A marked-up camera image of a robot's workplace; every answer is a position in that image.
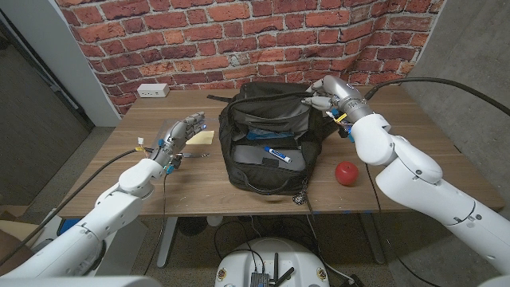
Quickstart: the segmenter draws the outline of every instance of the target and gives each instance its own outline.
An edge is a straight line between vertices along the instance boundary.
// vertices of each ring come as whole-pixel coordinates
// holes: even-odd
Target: marker
[[[270,147],[264,147],[264,150],[270,153],[271,155],[276,156],[278,159],[285,161],[286,163],[290,163],[292,161],[288,156],[285,156],[284,154],[281,154],[280,152],[275,151]]]

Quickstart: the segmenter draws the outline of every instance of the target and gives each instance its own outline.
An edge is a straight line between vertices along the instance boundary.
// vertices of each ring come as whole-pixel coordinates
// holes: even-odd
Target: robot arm
[[[204,112],[177,122],[151,158],[126,170],[118,183],[100,195],[90,213],[2,279],[85,274],[100,258],[103,240],[138,217],[143,200],[155,189],[151,180],[163,175],[186,141],[205,128],[203,122]]]
[[[384,165],[375,182],[390,199],[438,220],[502,274],[510,274],[510,222],[444,179],[439,165],[401,136],[388,132],[383,116],[368,107],[358,90],[332,76],[317,81],[304,100],[314,108],[333,106],[353,123],[358,157]]]

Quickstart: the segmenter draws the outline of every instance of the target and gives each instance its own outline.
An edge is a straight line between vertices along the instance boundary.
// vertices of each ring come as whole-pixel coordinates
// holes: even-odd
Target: wooden table
[[[369,87],[362,87],[365,93]],[[134,148],[137,137],[145,138],[148,146],[167,119],[180,120],[195,112],[204,111],[206,118],[217,119],[226,103],[206,99],[209,93],[233,96],[236,89],[171,91],[163,99],[139,99],[113,131],[103,147],[78,179],[72,191],[81,185],[98,167],[112,157]],[[415,147],[434,158],[444,171],[444,179],[478,199],[483,204],[500,209],[504,201],[477,169],[462,155],[433,121],[398,86],[381,88],[370,101],[370,106],[392,125],[391,133],[406,137]],[[183,159],[181,167],[167,178],[167,215],[256,215],[307,214],[306,205],[297,206],[290,196],[264,196],[242,191],[230,184],[218,140],[218,122],[210,121],[209,130],[215,130],[213,144],[188,145],[184,152],[207,152],[210,157]],[[119,175],[138,163],[144,154],[128,155],[102,171],[61,212],[63,218],[85,216],[97,197],[117,182]],[[359,169],[354,187],[339,185],[334,176],[341,161],[353,162]],[[371,167],[375,177],[383,168]],[[143,204],[141,216],[161,216],[163,210],[163,180],[154,183],[156,192]],[[387,198],[379,189],[383,211],[408,210]],[[355,153],[355,146],[338,134],[331,134],[323,142],[316,169],[308,189],[313,210],[319,213],[341,214],[377,210],[374,192],[364,164]]]

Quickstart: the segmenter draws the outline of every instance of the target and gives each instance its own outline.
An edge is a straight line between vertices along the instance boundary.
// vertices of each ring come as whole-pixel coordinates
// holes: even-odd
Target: robotic hand
[[[502,274],[510,274],[510,222],[442,179],[441,167],[374,113],[359,91],[348,83],[325,76],[303,100],[326,111],[336,106],[353,123],[351,136],[358,157],[386,168],[375,181],[390,199],[438,220]]]

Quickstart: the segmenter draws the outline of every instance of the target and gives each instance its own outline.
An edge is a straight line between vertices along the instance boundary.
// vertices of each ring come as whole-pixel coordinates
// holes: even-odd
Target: wall outlet
[[[141,84],[137,91],[140,97],[165,97],[170,88],[167,84]]]

